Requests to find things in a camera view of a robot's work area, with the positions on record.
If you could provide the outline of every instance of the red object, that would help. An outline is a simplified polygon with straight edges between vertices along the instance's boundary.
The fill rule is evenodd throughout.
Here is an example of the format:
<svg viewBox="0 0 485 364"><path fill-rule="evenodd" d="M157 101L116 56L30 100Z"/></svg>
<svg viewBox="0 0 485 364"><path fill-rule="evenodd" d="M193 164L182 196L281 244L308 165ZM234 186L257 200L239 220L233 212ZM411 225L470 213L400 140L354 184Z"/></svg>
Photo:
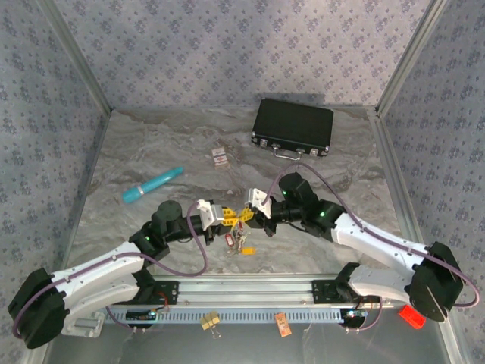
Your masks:
<svg viewBox="0 0 485 364"><path fill-rule="evenodd" d="M426 322L425 317L408 305L402 307L401 311L399 311L399 316L401 316L413 328L422 328Z"/></svg>
<svg viewBox="0 0 485 364"><path fill-rule="evenodd" d="M235 244L233 235L231 233L227 233L226 235L224 235L224 237L226 238L226 243L229 248L232 248Z"/></svg>
<svg viewBox="0 0 485 364"><path fill-rule="evenodd" d="M168 307L168 300L167 300L167 296L165 296L165 293L163 293L163 292L160 291L160 292L157 292L157 295L164 297L165 304L164 304L164 307L163 308L167 307L167 309L169 309L169 307Z"/></svg>

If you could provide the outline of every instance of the patterned wallpaper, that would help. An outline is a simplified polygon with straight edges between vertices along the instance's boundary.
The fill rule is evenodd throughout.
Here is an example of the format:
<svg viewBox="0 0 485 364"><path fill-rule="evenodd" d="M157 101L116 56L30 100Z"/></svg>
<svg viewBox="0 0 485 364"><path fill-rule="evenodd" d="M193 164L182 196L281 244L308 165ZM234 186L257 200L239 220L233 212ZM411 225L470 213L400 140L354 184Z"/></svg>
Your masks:
<svg viewBox="0 0 485 364"><path fill-rule="evenodd" d="M449 244L483 293L485 3L450 3L384 119L425 239ZM483 300L463 317L485 362Z"/></svg>
<svg viewBox="0 0 485 364"><path fill-rule="evenodd" d="M429 0L56 0L112 108L376 105Z"/></svg>
<svg viewBox="0 0 485 364"><path fill-rule="evenodd" d="M7 305L34 269L58 268L103 127L34 0L0 20L0 362L17 363Z"/></svg>

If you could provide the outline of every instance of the yellow clip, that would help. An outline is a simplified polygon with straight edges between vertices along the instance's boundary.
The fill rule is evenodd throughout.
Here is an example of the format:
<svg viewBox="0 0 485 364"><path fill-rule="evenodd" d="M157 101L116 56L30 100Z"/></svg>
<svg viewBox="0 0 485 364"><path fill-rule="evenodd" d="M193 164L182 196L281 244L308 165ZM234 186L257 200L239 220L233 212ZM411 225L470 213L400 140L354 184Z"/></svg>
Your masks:
<svg viewBox="0 0 485 364"><path fill-rule="evenodd" d="M204 317L200 319L200 325L204 330L207 330L208 328L215 326L219 322L221 322L221 320L219 319L219 315L215 311L212 311L207 315L204 315Z"/></svg>
<svg viewBox="0 0 485 364"><path fill-rule="evenodd" d="M235 226L237 224L237 214L234 210L229 209L228 207L222 208L222 212L224 213L224 220L222 221L223 226Z"/></svg>
<svg viewBox="0 0 485 364"><path fill-rule="evenodd" d="M249 207L245 207L243 211L239 214L239 219L242 222L246 222L248 220L251 220L254 215L255 213L251 211Z"/></svg>
<svg viewBox="0 0 485 364"><path fill-rule="evenodd" d="M243 211L239 214L239 217L234 210L229 209L228 207L222 208L222 212L224 213L222 225L231 226L232 228L235 227L239 221L246 222L251 220L255 215L254 212L247 207L243 209Z"/></svg>

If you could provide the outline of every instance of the marble surface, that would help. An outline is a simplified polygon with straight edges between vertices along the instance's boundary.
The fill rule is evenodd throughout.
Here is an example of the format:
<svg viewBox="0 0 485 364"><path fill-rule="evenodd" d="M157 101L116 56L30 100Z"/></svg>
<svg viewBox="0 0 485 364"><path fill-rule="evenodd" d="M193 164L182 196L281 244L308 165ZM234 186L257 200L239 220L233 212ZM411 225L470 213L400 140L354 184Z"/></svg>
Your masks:
<svg viewBox="0 0 485 364"><path fill-rule="evenodd" d="M305 156L364 220L399 234L396 214L383 176L374 138L363 108L335 110L330 153L326 158ZM289 161L250 142L256 110L206 108L157 111L113 111L89 194L84 206L68 266L106 253L138 231L158 205L178 201L184 211L196 199L213 199L233 209L243 207L250 187L266 190ZM214 168L211 150L223 146L231 168ZM166 170L183 166L183 175L132 204L123 191ZM333 196L311 172L300 171L316 194ZM278 226L276 236L253 230L247 246L253 256L228 256L223 237L206 251L211 273L337 273L347 262L380 266L361 253L311 237L289 226ZM181 271L202 267L195 243L171 244L163 263ZM164 274L161 269L154 272Z"/></svg>

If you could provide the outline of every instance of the black briefcase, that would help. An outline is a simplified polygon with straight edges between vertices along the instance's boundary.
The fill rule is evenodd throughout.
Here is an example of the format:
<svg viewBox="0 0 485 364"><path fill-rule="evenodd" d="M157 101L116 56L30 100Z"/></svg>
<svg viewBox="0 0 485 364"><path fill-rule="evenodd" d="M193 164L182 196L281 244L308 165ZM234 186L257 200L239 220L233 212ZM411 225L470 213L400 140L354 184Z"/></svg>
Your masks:
<svg viewBox="0 0 485 364"><path fill-rule="evenodd" d="M252 142L273 149L276 157L299 160L302 154L326 156L330 151L333 111L291 102L262 99ZM282 155L281 150L298 153Z"/></svg>

